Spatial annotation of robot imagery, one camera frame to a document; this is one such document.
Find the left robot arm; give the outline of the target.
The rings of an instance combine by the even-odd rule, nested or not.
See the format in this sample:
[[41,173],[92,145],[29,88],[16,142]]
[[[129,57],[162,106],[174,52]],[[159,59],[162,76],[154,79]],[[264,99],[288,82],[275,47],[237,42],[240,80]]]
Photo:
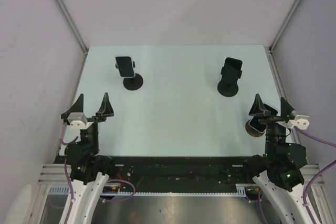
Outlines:
[[106,182],[115,178],[113,159],[99,155],[99,127],[114,115],[109,95],[104,94],[99,110],[88,118],[83,112],[81,94],[61,119],[79,136],[65,143],[64,168],[69,194],[60,223],[91,223],[94,210]]

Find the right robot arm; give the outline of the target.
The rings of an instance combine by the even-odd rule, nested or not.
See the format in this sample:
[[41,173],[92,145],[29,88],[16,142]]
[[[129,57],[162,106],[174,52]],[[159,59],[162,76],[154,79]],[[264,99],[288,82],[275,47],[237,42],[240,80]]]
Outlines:
[[282,223],[319,223],[315,211],[307,209],[310,200],[301,173],[307,164],[306,148],[286,141],[287,130],[308,128],[309,116],[298,114],[285,98],[280,99],[280,115],[274,115],[259,94],[249,115],[266,126],[265,153],[243,162],[243,179],[257,184]]

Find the phone with black case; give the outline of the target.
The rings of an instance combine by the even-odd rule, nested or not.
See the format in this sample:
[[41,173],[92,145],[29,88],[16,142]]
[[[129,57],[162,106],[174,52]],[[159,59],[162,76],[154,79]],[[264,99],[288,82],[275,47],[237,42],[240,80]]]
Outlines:
[[226,84],[236,84],[242,75],[242,65],[241,60],[227,57],[221,69],[221,80]]

